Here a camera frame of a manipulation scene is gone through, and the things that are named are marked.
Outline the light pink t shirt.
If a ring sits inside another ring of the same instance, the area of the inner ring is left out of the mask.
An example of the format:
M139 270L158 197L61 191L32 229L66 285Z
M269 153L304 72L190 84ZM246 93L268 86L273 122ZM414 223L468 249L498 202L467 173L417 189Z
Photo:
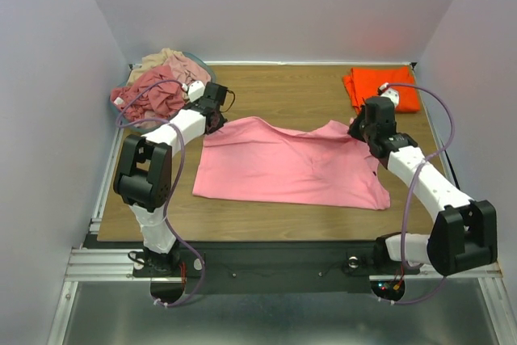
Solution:
M368 146L331 120L311 132L256 117L204 138L193 195L209 199L386 210L389 192Z

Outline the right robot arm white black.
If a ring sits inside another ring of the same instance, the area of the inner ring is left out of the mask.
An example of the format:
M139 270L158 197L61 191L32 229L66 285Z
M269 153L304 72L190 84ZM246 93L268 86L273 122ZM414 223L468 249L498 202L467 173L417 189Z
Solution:
M428 235L399 232L378 238L372 252L376 270L390 272L406 261L429 264L440 275L450 276L496 261L495 207L460 191L425 159L412 137L398 132L391 99L367 99L348 132L407 185L410 196L418 198L433 222Z

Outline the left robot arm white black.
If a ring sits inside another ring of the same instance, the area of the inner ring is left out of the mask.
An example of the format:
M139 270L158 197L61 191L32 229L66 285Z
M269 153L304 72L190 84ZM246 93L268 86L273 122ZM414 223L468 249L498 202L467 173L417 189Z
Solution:
M161 275L179 269L174 249L178 238L168 226L166 209L179 183L186 160L186 145L222 128L227 119L221 107L234 93L214 82L193 82L189 102L169 119L143 135L124 139L113 190L134 214L144 239L145 255Z

